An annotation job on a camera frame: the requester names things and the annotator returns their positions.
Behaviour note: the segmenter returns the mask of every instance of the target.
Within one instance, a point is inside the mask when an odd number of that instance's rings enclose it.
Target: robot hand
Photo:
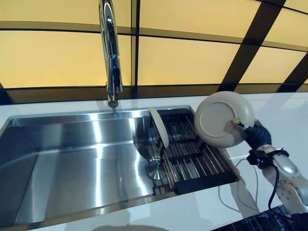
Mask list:
[[[234,118],[232,121],[246,132],[246,142],[253,150],[257,150],[258,148],[265,145],[271,145],[271,136],[269,131],[263,127],[258,120],[255,120],[253,127],[246,126],[238,118]]]

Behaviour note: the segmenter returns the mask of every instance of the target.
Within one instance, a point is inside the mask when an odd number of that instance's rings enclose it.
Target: plate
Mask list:
[[[233,147],[246,139],[245,132],[233,124],[233,118],[240,118],[244,124],[253,127],[254,110],[242,95],[221,91],[201,102],[194,117],[194,127],[207,144],[221,148]]]
[[[169,137],[164,122],[155,108],[150,107],[149,110],[157,127],[160,138],[162,139],[164,147],[167,148],[169,146]]]

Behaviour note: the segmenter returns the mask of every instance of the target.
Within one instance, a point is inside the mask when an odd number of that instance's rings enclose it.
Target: dish rack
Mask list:
[[[272,209],[276,214],[290,216],[283,205]],[[260,214],[239,220],[213,231],[296,231],[291,221],[288,221],[267,210]]]
[[[188,109],[159,110],[166,127],[169,147],[165,149],[154,120],[150,137],[157,146],[169,188],[189,193],[237,181],[219,149],[203,142],[193,127]]]

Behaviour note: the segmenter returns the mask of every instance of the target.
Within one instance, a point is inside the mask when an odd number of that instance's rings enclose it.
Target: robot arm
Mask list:
[[[271,145],[271,136],[258,121],[254,127],[233,119],[234,124],[246,131],[246,142],[252,148],[247,160],[262,169],[264,177],[275,187],[276,194],[290,214],[308,213],[308,180],[289,159],[285,150]]]

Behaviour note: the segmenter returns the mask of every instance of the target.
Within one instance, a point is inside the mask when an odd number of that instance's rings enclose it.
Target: black grid line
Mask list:
[[[127,26],[117,26],[118,35],[134,35],[134,30]],[[0,21],[0,30],[17,31],[55,31],[100,34],[99,24],[64,23],[64,22],[32,22],[32,21]]]
[[[131,26],[135,31],[131,37],[131,84],[138,86],[138,57],[140,32],[140,0],[131,0]]]
[[[283,82],[286,84],[293,84],[293,91],[297,91],[300,86],[307,80],[308,78],[308,53],[304,56],[304,58],[299,62],[296,68],[291,72],[289,77]],[[277,92],[285,92],[290,89],[285,89],[285,85],[281,85]]]
[[[119,99],[148,99],[186,96],[205,96],[218,91],[221,84],[124,86]],[[280,87],[284,92],[294,92],[294,84],[238,84],[235,92],[240,94],[274,93]],[[301,85],[297,92],[307,92],[308,84]],[[5,89],[0,95],[0,105],[20,103],[49,103],[87,100],[107,100],[105,87],[44,87]]]
[[[291,11],[295,11],[295,12],[298,12],[298,13],[303,13],[303,14],[308,15],[308,12],[304,12],[304,11],[300,11],[300,10],[297,10],[297,9],[294,9],[294,8],[284,6],[284,3],[282,4],[279,0],[278,1],[277,0],[255,0],[255,1],[260,1],[260,2],[267,3],[267,4],[273,4],[273,5],[281,6],[284,9],[288,9],[288,10],[291,10]]]
[[[278,0],[282,5],[285,0]],[[222,83],[233,84],[225,88],[223,85],[219,88],[222,90],[234,90],[240,82],[261,44],[263,43],[270,28],[274,24],[281,6],[261,3],[258,11],[240,45]]]

